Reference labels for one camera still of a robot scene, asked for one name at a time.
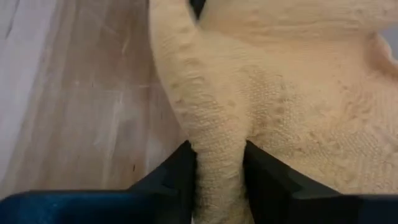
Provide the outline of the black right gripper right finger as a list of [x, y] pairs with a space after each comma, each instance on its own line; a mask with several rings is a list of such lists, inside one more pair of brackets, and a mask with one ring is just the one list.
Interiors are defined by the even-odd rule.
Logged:
[[248, 141], [244, 178], [255, 223], [397, 224], [396, 195], [341, 194]]

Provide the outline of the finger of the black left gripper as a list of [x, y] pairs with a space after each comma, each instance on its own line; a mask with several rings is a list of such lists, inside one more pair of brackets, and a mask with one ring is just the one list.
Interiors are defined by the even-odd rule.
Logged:
[[194, 11], [195, 18], [199, 19], [206, 0], [189, 0], [189, 3]]

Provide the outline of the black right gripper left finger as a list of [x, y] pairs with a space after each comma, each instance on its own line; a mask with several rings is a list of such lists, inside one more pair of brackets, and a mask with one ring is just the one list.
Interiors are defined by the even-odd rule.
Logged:
[[1, 200], [1, 224], [187, 224], [196, 154], [188, 141], [128, 189], [31, 190]]

